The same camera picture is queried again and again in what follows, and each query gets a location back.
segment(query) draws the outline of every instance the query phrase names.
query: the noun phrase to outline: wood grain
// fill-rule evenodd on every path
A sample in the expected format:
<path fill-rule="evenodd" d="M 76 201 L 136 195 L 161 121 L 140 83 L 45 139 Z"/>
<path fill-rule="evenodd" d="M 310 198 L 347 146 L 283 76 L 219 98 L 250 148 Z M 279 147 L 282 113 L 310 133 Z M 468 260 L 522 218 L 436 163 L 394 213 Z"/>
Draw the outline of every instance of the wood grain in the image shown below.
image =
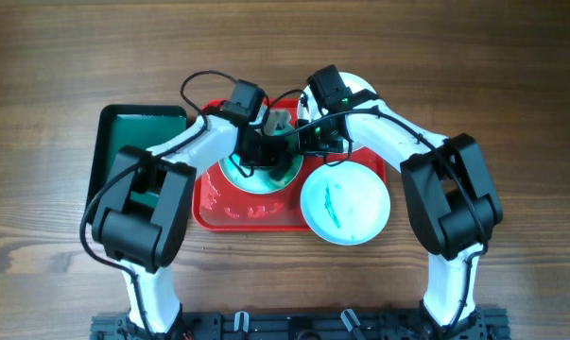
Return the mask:
<path fill-rule="evenodd" d="M 478 139 L 505 219 L 475 299 L 508 308 L 514 338 L 570 338 L 570 1 L 4 0 L 0 339 L 83 339 L 92 315 L 129 306 L 121 274 L 77 237 L 104 106 L 182 105 L 180 82 L 202 69 L 275 95 L 329 63 L 418 125 Z M 228 91 L 208 76 L 189 93 Z M 390 220 L 364 246 L 191 221 L 174 264 L 184 308 L 416 306 L 427 257 L 389 178 Z"/>

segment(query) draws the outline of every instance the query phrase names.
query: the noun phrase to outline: wire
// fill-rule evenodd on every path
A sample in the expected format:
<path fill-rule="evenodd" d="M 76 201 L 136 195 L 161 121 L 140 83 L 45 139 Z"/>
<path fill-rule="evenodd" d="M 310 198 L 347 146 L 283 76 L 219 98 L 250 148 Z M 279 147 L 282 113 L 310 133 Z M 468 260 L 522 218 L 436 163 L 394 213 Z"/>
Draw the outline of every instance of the wire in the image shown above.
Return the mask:
<path fill-rule="evenodd" d="M 249 177 L 253 176 L 253 174 L 255 173 L 255 167 L 251 166 L 249 173 L 245 174 L 245 171 L 243 170 L 243 168 L 240 165 L 236 164 L 236 162 L 234 161 L 233 154 L 228 157 L 228 160 L 230 160 L 232 165 L 234 165 L 236 170 L 238 170 L 238 172 L 240 173 L 240 176 L 244 177 L 245 179 L 248 179 Z"/>
<path fill-rule="evenodd" d="M 188 84 L 188 82 L 192 79 L 194 79 L 195 77 L 198 76 L 203 76 L 203 75 L 217 75 L 217 76 L 222 76 L 225 77 L 227 79 L 229 79 L 232 83 L 236 83 L 236 78 L 234 78 L 233 76 L 227 75 L 223 72 L 219 72 L 219 71 L 214 71 L 214 70 L 207 70 L 207 71 L 199 71 L 196 72 L 194 74 L 192 74 L 191 76 L 189 76 L 188 78 L 186 78 L 183 83 L 181 84 L 180 87 L 180 96 L 181 99 L 183 99 L 183 101 L 185 101 L 186 103 L 188 103 L 188 105 L 190 105 L 196 112 L 200 113 L 201 109 L 195 104 L 193 103 L 190 99 L 188 99 L 188 97 L 183 94 L 183 88 L 186 87 L 186 84 Z"/>
<path fill-rule="evenodd" d="M 144 167 L 144 166 L 149 166 L 149 165 L 153 164 L 154 162 L 159 161 L 162 157 L 170 155 L 170 154 L 180 150 L 181 148 L 190 144 L 192 141 L 196 140 L 203 132 L 205 132 L 207 130 L 207 128 L 209 127 L 209 120 L 207 119 L 207 117 L 204 114 L 201 113 L 201 109 L 196 104 L 194 104 L 190 99 L 188 99 L 188 97 L 183 93 L 183 89 L 185 88 L 186 84 L 190 80 L 192 80 L 195 77 L 202 76 L 202 75 L 222 76 L 222 77 L 226 77 L 227 79 L 229 79 L 233 83 L 236 82 L 236 79 L 233 76 L 229 76 L 223 72 L 214 71 L 214 70 L 196 72 L 193 75 L 189 76 L 186 80 L 184 80 L 183 83 L 181 84 L 181 87 L 180 87 L 180 96 L 186 103 L 188 103 L 188 105 L 190 105 L 192 108 L 194 108 L 199 113 L 200 117 L 202 118 L 203 125 L 200 128 L 200 130 L 197 133 L 195 133 L 194 135 L 188 137 L 186 140 L 182 141 L 181 143 L 176 144 L 176 145 L 168 148 L 164 152 L 161 152 L 161 153 L 154 155 L 154 156 L 151 156 L 151 157 L 142 158 L 140 161 L 129 166 L 128 168 L 121 171 L 120 173 L 118 173 L 113 178 L 111 178 L 108 182 L 106 182 L 106 184 L 104 184 L 102 189 L 100 189 L 94 195 L 94 198 L 92 198 L 92 200 L 89 202 L 89 205 L 87 206 L 87 208 L 85 209 L 85 212 L 83 213 L 83 216 L 82 216 L 81 221 L 80 221 L 79 229 L 78 229 L 78 238 L 80 240 L 80 243 L 83 246 L 83 249 L 85 250 L 85 252 L 92 259 L 96 260 L 97 262 L 99 262 L 101 264 L 107 265 L 109 267 L 122 270 L 130 276 L 131 283 L 133 284 L 133 290 L 135 292 L 135 302 L 137 303 L 137 308 L 138 308 L 138 311 L 140 313 L 140 318 L 142 319 L 142 323 L 144 324 L 144 329 L 147 333 L 148 338 L 150 338 L 152 340 L 154 340 L 155 337 L 154 337 L 154 334 L 152 333 L 152 331 L 150 330 L 150 327 L 149 327 L 148 322 L 147 322 L 146 310 L 144 309 L 144 302 L 142 301 L 142 295 L 140 293 L 140 284 L 139 284 L 139 281 L 137 280 L 137 274 L 135 274 L 134 271 L 125 267 L 124 265 L 121 265 L 119 263 L 115 263 L 112 261 L 108 261 L 106 259 L 99 257 L 97 254 L 95 254 L 94 251 L 89 246 L 89 244 L 87 243 L 86 227 L 87 227 L 87 223 L 89 223 L 91 211 L 93 211 L 94 209 L 97 208 L 97 206 L 99 205 L 99 201 L 101 200 L 102 196 L 104 196 L 114 186 L 114 184 L 116 184 L 119 180 L 123 179 L 125 176 L 129 175 L 130 173 L 136 171 L 137 169 Z"/>
<path fill-rule="evenodd" d="M 140 284 L 137 280 L 137 274 L 135 274 L 134 271 L 125 267 L 122 264 L 118 264 L 118 263 L 114 263 L 112 261 L 108 261 L 106 259 L 102 259 L 97 254 L 95 254 L 94 251 L 89 246 L 89 244 L 87 243 L 85 230 L 87 227 L 87 223 L 89 222 L 89 217 L 90 217 L 91 211 L 94 210 L 95 208 L 97 208 L 97 205 L 99 204 L 99 201 L 102 198 L 102 196 L 104 196 L 114 186 L 114 184 L 116 184 L 119 180 L 123 179 L 125 176 L 132 173 L 133 171 L 136 171 L 140 167 L 148 166 L 148 165 L 160 160 L 162 157 L 170 155 L 170 154 L 178 151 L 179 149 L 183 148 L 184 146 L 190 144 L 192 141 L 197 139 L 197 137 L 200 136 L 204 131 L 206 131 L 208 124 L 209 124 L 209 121 L 207 120 L 207 117 L 205 115 L 201 115 L 200 117 L 203 120 L 203 126 L 200 128 L 200 130 L 197 133 L 190 136 L 185 141 L 168 148 L 166 151 L 164 151 L 162 153 L 159 153 L 159 154 L 152 156 L 152 157 L 146 157 L 146 158 L 141 159 L 137 163 L 129 166 L 128 168 L 121 171 L 120 173 L 118 173 L 113 178 L 111 178 L 108 182 L 106 182 L 106 184 L 102 187 L 102 189 L 100 189 L 94 195 L 94 198 L 92 198 L 92 200 L 89 202 L 89 205 L 85 209 L 85 213 L 83 214 L 83 217 L 81 218 L 79 229 L 78 229 L 78 231 L 79 231 L 78 238 L 79 238 L 81 244 L 83 245 L 83 249 L 92 259 L 98 261 L 101 264 L 105 264 L 109 267 L 122 270 L 122 271 L 126 272 L 127 274 L 129 274 L 129 276 L 131 278 L 131 283 L 133 284 L 133 290 L 135 292 L 135 299 L 136 299 L 136 303 L 137 303 L 137 308 L 138 308 L 138 311 L 140 312 L 140 317 L 142 318 L 142 323 L 144 324 L 144 329 L 146 330 L 146 333 L 150 339 L 154 339 L 155 337 L 152 334 L 152 331 L 150 330 L 150 327 L 148 326 L 148 323 L 147 323 L 146 310 L 144 309 L 144 303 L 142 301 L 142 296 L 140 293 Z"/>
<path fill-rule="evenodd" d="M 335 163 L 329 163 L 326 161 L 326 156 L 328 155 L 328 153 L 323 153 L 322 154 L 322 161 L 324 162 L 324 164 L 326 164 L 326 166 L 330 166 L 330 167 L 334 167 L 334 166 L 338 166 L 340 164 L 343 164 L 346 161 L 349 161 L 350 158 L 352 157 L 352 140 L 348 139 L 348 156 L 345 158 L 345 160 L 341 160 Z"/>
<path fill-rule="evenodd" d="M 264 116 L 262 117 L 262 123 L 260 126 L 260 129 L 261 129 L 263 135 L 266 134 L 266 131 L 265 131 L 266 123 L 268 122 L 268 118 L 269 118 L 269 110 L 272 108 L 272 105 L 270 105 L 270 103 L 269 103 L 268 94 L 264 93 L 264 96 L 266 97 L 266 100 L 268 101 L 268 107 L 266 108 L 266 112 L 264 112 Z"/>
<path fill-rule="evenodd" d="M 472 260 L 477 257 L 477 256 L 481 256 L 486 254 L 486 252 L 489 249 L 489 245 L 488 243 L 483 243 L 484 247 L 482 247 L 482 250 L 476 251 L 471 253 L 467 259 L 465 259 L 465 265 L 467 266 L 467 268 L 465 269 L 465 284 L 463 285 L 463 294 L 461 294 L 461 300 L 460 300 L 460 305 L 459 308 L 457 308 L 457 311 L 455 312 L 455 315 L 453 316 L 453 319 L 451 321 L 450 324 L 448 324 L 446 332 L 452 332 L 455 330 L 455 327 L 457 326 L 458 320 L 461 318 L 461 314 L 463 313 L 463 309 L 466 307 L 467 305 L 467 297 L 469 296 L 469 292 L 470 292 L 470 282 L 472 279 Z"/>
<path fill-rule="evenodd" d="M 388 119 L 391 122 L 393 122 L 396 125 L 403 128 L 404 130 L 406 130 L 411 136 L 413 136 L 415 139 L 417 139 L 417 141 L 419 141 L 419 142 L 423 143 L 425 146 L 427 146 L 434 153 L 434 155 L 436 155 L 436 158 L 438 159 L 439 163 L 444 167 L 444 170 L 446 171 L 448 177 L 451 178 L 455 182 L 455 184 L 457 185 L 459 191 L 461 192 L 463 200 L 464 200 L 465 204 L 467 205 L 467 209 L 469 210 L 470 215 L 472 216 L 472 219 L 474 219 L 475 227 L 477 228 L 477 231 L 480 235 L 479 241 L 480 241 L 480 243 L 482 243 L 483 248 L 480 251 L 477 251 L 477 252 L 470 254 L 468 256 L 468 258 L 465 260 L 465 263 L 467 265 L 467 270 L 465 273 L 465 285 L 463 288 L 463 294 L 461 295 L 461 300 L 459 301 L 459 306 L 458 306 L 458 309 L 455 313 L 455 316 L 454 316 L 452 322 L 446 328 L 446 332 L 452 332 L 454 330 L 455 326 L 457 325 L 461 314 L 463 313 L 463 309 L 465 308 L 465 305 L 467 304 L 467 297 L 469 295 L 469 286 L 470 286 L 469 282 L 471 280 L 471 274 L 472 274 L 471 273 L 472 259 L 475 258 L 476 256 L 486 254 L 486 252 L 488 251 L 488 240 L 486 238 L 486 234 L 484 232 L 484 229 L 482 228 L 482 224 L 480 223 L 480 220 L 478 218 L 477 212 L 475 211 L 474 203 L 472 203 L 472 200 L 470 199 L 469 195 L 465 191 L 465 188 L 461 184 L 455 170 L 449 164 L 449 162 L 446 161 L 446 159 L 442 156 L 442 154 L 439 152 L 439 150 L 435 146 L 433 146 L 431 143 L 429 143 L 429 141 L 427 141 L 421 133 L 410 128 L 408 125 L 404 124 L 403 122 L 396 119 L 395 117 L 387 115 L 387 114 L 379 111 L 376 107 L 373 108 L 372 110 L 366 110 L 366 109 L 364 109 L 364 110 L 348 110 L 348 111 L 337 112 L 337 113 L 329 113 L 328 115 L 325 115 L 324 117 L 321 117 L 317 120 L 314 120 L 305 126 L 298 127 L 296 129 L 293 129 L 289 132 L 280 134 L 278 136 L 268 136 L 268 138 L 284 138 L 284 137 L 287 137 L 287 136 L 290 136 L 290 135 L 293 135 L 296 133 L 300 133 L 303 130 L 312 128 L 313 126 L 321 123 L 322 121 L 326 121 L 328 119 L 333 119 L 335 117 L 338 117 L 341 115 L 348 115 L 348 114 L 373 114 L 379 118 Z"/>
<path fill-rule="evenodd" d="M 303 90 L 300 89 L 293 89 L 293 90 L 289 90 L 281 95 L 279 95 L 276 99 L 274 99 L 274 101 L 269 105 L 271 108 L 274 107 L 276 104 L 278 104 L 279 101 L 283 100 L 286 96 L 288 95 L 292 95 L 292 94 L 302 94 L 305 103 L 307 105 L 307 93 L 305 93 Z"/>
<path fill-rule="evenodd" d="M 266 106 L 266 111 L 264 112 L 264 115 L 262 116 L 262 121 L 257 123 L 257 124 L 249 124 L 249 128 L 252 128 L 252 129 L 261 128 L 263 131 L 264 126 L 268 122 L 270 104 L 269 104 L 269 97 L 266 93 L 264 93 L 264 98 L 266 98 L 268 100 L 268 105 Z"/>

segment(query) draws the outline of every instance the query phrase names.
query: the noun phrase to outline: green tray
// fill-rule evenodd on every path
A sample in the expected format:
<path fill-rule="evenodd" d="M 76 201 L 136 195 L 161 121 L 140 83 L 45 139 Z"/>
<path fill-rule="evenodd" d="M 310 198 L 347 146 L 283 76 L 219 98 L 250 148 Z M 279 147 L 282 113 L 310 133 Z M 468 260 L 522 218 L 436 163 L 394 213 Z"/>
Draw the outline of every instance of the green tray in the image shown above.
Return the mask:
<path fill-rule="evenodd" d="M 102 110 L 95 138 L 94 162 L 87 203 L 102 188 L 118 150 L 125 145 L 146 149 L 162 144 L 186 130 L 186 112 L 178 106 L 109 105 Z M 131 193 L 131 199 L 156 205 L 152 193 Z M 93 221 L 95 211 L 91 213 Z"/>

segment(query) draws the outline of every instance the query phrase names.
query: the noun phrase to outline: red tray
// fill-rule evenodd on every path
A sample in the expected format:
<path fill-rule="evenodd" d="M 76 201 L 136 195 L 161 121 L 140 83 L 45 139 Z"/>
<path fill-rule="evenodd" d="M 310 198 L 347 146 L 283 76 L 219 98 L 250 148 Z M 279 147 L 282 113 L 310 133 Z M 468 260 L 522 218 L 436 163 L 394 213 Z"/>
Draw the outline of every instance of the red tray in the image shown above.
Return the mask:
<path fill-rule="evenodd" d="M 209 106 L 216 106 L 214 100 Z M 297 121 L 297 99 L 283 99 L 274 109 L 288 109 L 291 125 Z M 329 155 L 329 161 L 345 159 L 346 155 Z M 375 172 L 386 183 L 386 164 L 374 152 L 363 147 L 350 158 Z M 322 157 L 305 156 L 298 176 L 283 190 L 254 195 L 234 187 L 224 176 L 218 164 L 213 165 L 195 183 L 192 214 L 194 219 L 210 231 L 308 231 L 300 196 L 305 180 L 323 165 Z"/>

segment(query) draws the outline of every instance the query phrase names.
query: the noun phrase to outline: white plate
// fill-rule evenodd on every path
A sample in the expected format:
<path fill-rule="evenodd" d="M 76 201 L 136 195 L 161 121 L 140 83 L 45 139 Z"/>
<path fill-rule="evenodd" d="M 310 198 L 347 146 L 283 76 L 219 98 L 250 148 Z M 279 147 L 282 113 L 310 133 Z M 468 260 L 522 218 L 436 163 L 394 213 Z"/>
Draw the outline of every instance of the white plate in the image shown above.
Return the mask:
<path fill-rule="evenodd" d="M 305 181 L 303 218 L 324 240 L 343 246 L 375 237 L 389 218 L 388 188 L 368 167 L 346 161 L 323 165 Z"/>

